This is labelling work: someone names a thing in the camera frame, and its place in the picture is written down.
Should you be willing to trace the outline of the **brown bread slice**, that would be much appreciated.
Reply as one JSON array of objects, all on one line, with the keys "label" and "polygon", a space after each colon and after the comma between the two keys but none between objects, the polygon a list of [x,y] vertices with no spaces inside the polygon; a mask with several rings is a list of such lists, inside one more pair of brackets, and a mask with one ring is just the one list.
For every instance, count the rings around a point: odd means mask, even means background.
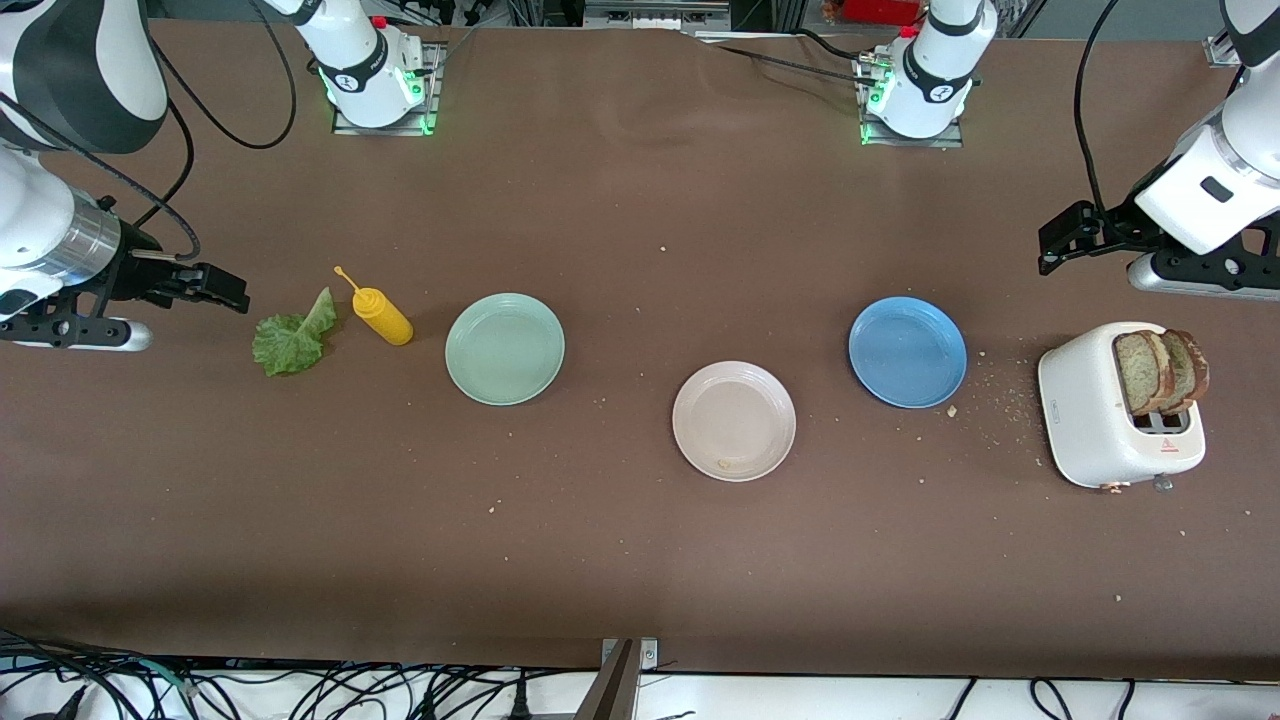
[{"label": "brown bread slice", "polygon": [[1210,365],[1190,333],[1166,329],[1161,337],[1170,355],[1175,382],[1172,395],[1160,413],[1171,416],[1187,411],[1206,395],[1210,386]]},{"label": "brown bread slice", "polygon": [[1172,356],[1164,337],[1149,329],[1120,334],[1114,341],[1114,355],[1130,414],[1161,413],[1176,388]]}]

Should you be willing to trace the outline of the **yellow squeeze bottle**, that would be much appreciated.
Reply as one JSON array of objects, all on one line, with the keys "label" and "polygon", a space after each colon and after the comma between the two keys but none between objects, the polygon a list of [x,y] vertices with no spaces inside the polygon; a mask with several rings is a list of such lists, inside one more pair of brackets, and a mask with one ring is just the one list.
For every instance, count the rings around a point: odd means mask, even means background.
[{"label": "yellow squeeze bottle", "polygon": [[413,338],[410,319],[380,291],[360,286],[342,266],[334,273],[352,288],[352,309],[375,333],[392,346],[404,346]]}]

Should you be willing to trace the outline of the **blue plate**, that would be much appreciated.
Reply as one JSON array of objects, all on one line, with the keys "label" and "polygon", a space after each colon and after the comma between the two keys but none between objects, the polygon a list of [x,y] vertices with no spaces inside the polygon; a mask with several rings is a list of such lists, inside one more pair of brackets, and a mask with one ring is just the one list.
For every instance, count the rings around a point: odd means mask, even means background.
[{"label": "blue plate", "polygon": [[909,296],[877,300],[858,314],[847,334],[847,360],[865,391],[902,409],[948,401],[968,369],[957,324],[936,305]]}]

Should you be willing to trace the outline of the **pale green plate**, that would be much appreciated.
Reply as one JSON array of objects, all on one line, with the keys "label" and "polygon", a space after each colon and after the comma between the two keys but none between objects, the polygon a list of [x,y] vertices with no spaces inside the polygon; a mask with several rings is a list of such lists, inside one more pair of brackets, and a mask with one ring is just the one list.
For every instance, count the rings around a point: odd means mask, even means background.
[{"label": "pale green plate", "polygon": [[494,293],[467,306],[445,337],[445,369],[454,387],[490,406],[538,397],[566,356],[561,319],[525,293]]}]

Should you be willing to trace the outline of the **beige plate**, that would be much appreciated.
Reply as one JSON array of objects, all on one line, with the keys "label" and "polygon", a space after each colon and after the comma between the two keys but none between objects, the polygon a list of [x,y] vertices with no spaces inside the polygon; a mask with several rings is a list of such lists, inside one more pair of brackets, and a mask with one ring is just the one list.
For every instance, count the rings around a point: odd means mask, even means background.
[{"label": "beige plate", "polygon": [[694,372],[675,396],[671,428],[685,461],[703,475],[758,480],[778,469],[797,433],[785,386],[767,369],[727,360]]}]

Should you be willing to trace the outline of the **green lettuce leaf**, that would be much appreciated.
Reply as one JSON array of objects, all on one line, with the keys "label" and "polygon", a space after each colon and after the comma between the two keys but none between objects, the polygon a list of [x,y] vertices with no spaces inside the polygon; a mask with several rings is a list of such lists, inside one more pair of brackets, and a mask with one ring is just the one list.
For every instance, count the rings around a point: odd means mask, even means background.
[{"label": "green lettuce leaf", "polygon": [[276,314],[255,327],[251,352],[268,377],[292,375],[319,363],[325,337],[337,323],[332,291],[325,287],[303,314]]}]

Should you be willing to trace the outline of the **white toaster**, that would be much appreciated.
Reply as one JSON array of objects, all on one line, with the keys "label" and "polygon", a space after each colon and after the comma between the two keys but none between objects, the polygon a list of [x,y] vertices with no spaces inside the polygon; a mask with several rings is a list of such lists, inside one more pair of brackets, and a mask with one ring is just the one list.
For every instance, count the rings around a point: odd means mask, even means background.
[{"label": "white toaster", "polygon": [[1169,486],[1204,459],[1201,400],[1171,416],[1133,416],[1126,406],[1114,341],[1142,329],[1162,334],[1171,328],[1108,323],[1051,348],[1039,360],[1037,380],[1051,455],[1074,486],[1110,493],[1146,482]]}]

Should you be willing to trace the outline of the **red box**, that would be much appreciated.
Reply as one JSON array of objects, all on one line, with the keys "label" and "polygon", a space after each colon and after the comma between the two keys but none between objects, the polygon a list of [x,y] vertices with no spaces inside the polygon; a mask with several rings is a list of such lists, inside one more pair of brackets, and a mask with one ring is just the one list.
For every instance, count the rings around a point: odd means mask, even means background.
[{"label": "red box", "polygon": [[925,0],[838,0],[840,17],[865,26],[911,26]]}]

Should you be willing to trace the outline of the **grey metal equipment box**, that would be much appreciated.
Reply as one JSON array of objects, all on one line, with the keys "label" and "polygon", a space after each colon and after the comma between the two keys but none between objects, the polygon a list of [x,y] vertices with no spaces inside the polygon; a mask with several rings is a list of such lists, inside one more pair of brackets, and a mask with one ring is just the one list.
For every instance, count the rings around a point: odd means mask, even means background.
[{"label": "grey metal equipment box", "polygon": [[730,32],[730,0],[582,0],[586,29]]}]

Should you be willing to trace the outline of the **metal table edge bracket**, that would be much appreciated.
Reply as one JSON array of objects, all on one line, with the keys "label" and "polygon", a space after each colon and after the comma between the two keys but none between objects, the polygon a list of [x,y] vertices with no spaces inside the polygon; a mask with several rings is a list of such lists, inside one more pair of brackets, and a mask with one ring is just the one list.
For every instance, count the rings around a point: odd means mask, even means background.
[{"label": "metal table edge bracket", "polygon": [[604,639],[600,670],[572,720],[634,720],[640,675],[658,659],[657,638]]}]

